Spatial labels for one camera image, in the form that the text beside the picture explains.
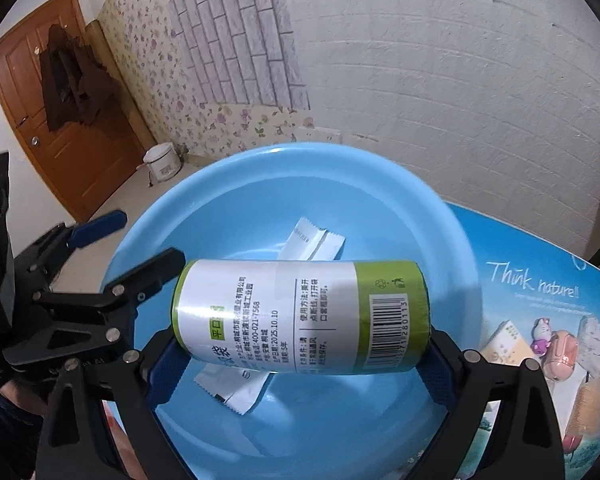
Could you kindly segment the printed folding table top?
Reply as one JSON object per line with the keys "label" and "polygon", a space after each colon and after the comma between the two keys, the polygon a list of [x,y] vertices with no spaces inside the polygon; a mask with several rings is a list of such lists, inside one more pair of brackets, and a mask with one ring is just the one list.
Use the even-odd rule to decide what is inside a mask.
{"label": "printed folding table top", "polygon": [[[212,202],[132,229],[108,266],[116,278],[167,247],[188,258],[277,256],[300,218],[344,237],[343,260],[432,257],[396,207],[339,195],[304,204],[261,204],[243,231]],[[583,479],[600,457],[600,270],[545,240],[463,207],[454,214],[469,248],[442,262],[478,270],[482,305],[462,346],[498,364],[539,360],[548,371],[566,475]],[[442,409],[413,372],[377,376],[274,376],[245,415],[212,399],[192,363],[159,416],[201,479],[396,479],[414,465]]]}

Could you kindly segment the white sachet packet upper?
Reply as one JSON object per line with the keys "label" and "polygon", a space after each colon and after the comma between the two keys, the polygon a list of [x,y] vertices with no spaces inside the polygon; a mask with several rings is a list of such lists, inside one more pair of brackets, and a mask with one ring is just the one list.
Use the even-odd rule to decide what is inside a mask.
{"label": "white sachet packet upper", "polygon": [[291,231],[277,259],[283,261],[334,261],[346,238],[319,228],[307,218],[300,218]]}

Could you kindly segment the dark brown hanging coat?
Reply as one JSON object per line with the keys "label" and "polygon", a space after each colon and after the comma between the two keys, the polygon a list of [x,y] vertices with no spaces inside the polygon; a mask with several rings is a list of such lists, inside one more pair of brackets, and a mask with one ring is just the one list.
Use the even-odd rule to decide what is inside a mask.
{"label": "dark brown hanging coat", "polygon": [[40,53],[46,124],[50,131],[67,122],[91,125],[119,93],[119,85],[97,61],[89,44],[69,36],[59,24],[48,30]]}

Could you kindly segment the clear box of floss picks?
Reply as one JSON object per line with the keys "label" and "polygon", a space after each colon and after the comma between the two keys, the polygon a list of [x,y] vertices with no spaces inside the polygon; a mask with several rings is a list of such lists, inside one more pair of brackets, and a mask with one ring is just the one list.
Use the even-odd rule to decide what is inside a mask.
{"label": "clear box of floss picks", "polygon": [[600,378],[600,320],[594,315],[581,318],[577,363],[594,378]]}

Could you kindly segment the hello kitty figurine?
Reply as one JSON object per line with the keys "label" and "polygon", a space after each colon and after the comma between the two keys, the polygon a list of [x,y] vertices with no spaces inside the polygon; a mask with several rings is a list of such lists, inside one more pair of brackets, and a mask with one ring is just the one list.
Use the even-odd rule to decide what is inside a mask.
{"label": "hello kitty figurine", "polygon": [[549,318],[537,318],[535,320],[531,332],[532,343],[530,348],[536,356],[546,355],[548,348],[550,348],[552,333]]}

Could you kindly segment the clear box of toothpicks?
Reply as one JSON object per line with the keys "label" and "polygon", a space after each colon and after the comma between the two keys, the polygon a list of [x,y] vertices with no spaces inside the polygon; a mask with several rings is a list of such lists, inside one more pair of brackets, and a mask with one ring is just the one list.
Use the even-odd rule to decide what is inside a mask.
{"label": "clear box of toothpicks", "polygon": [[600,378],[580,385],[562,439],[564,454],[573,454],[589,438],[600,438]]}

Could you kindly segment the brown wooden door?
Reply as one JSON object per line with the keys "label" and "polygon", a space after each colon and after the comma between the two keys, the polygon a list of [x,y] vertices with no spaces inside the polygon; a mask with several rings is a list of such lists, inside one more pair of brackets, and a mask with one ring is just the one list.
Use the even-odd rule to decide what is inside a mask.
{"label": "brown wooden door", "polygon": [[48,0],[0,38],[0,102],[38,174],[84,221],[143,158],[122,88],[87,42],[78,0]]}

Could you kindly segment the pink earbud case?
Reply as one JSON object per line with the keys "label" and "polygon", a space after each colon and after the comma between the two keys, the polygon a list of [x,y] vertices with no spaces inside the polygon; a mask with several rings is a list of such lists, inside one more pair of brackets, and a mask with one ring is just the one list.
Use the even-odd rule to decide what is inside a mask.
{"label": "pink earbud case", "polygon": [[578,341],[566,330],[556,330],[550,338],[543,359],[543,373],[554,382],[564,382],[573,374],[577,364]]}

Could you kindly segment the white sachet packet lower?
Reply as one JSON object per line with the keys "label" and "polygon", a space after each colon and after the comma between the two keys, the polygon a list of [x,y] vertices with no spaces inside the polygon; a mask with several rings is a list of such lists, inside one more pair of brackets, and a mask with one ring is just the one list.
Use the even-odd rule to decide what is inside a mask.
{"label": "white sachet packet lower", "polygon": [[207,364],[195,377],[196,384],[238,415],[247,414],[258,402],[269,372]]}

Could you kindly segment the white sachet packet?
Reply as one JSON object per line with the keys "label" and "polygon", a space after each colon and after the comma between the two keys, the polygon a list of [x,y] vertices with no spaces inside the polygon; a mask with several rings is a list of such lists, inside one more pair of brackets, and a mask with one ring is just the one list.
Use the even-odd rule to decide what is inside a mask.
{"label": "white sachet packet", "polygon": [[269,372],[207,364],[195,377],[196,384],[238,415],[247,414],[258,402]]}
{"label": "white sachet packet", "polygon": [[300,218],[291,231],[277,259],[283,261],[334,261],[346,238],[319,228],[307,218]]}

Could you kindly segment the light blue plastic basin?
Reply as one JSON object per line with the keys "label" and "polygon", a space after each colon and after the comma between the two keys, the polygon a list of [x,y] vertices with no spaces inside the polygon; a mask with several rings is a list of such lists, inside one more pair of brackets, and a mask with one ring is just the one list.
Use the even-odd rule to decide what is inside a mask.
{"label": "light blue plastic basin", "polygon": [[201,479],[389,479],[444,411],[414,355],[430,328],[478,344],[474,252],[422,180],[341,145],[260,148],[204,168],[125,235],[106,279],[166,248],[181,278],[140,308],[189,366],[158,408]]}

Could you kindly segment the small yellow white box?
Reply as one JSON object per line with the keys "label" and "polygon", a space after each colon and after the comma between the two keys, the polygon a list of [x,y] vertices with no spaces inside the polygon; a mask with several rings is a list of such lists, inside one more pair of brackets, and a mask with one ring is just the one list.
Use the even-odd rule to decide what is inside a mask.
{"label": "small yellow white box", "polygon": [[533,359],[530,344],[511,320],[504,321],[480,350],[490,363],[518,366],[525,359]]}

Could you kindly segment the white rice cooker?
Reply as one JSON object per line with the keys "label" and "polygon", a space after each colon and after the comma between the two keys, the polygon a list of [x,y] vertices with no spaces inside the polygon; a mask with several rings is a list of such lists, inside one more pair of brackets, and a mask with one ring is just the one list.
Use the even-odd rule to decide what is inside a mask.
{"label": "white rice cooker", "polygon": [[150,148],[143,157],[152,180],[164,182],[175,177],[182,169],[183,163],[172,142],[160,143]]}

